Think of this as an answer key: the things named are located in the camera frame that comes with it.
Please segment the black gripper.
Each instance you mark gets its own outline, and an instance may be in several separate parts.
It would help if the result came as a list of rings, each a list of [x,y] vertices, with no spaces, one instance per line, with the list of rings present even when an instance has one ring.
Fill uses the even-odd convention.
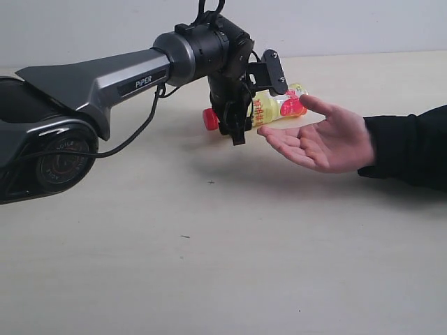
[[[230,135],[233,146],[246,143],[245,133],[252,128],[252,100],[244,77],[230,79],[209,76],[210,102],[217,116],[221,135]]]

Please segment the black sleeved forearm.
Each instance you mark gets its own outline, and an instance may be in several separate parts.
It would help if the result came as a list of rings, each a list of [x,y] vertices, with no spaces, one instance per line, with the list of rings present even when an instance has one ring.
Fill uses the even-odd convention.
[[[361,177],[446,191],[446,106],[419,115],[366,117],[375,159]]]

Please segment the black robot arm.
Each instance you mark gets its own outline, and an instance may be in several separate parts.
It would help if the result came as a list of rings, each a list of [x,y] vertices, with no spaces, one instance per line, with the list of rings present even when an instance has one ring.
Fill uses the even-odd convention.
[[[251,36],[217,11],[200,11],[146,50],[74,64],[29,66],[1,78],[1,202],[45,198],[74,187],[110,137],[114,106],[149,89],[155,99],[207,78],[213,108],[235,144],[247,129],[245,77]]]

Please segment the person's open bare hand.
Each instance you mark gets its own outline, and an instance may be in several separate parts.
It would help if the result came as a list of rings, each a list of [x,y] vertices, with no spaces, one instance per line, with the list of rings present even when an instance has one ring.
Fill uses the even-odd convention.
[[[297,128],[261,126],[257,133],[274,150],[296,165],[326,174],[353,172],[375,163],[363,117],[310,95],[302,95],[300,102],[325,119]]]

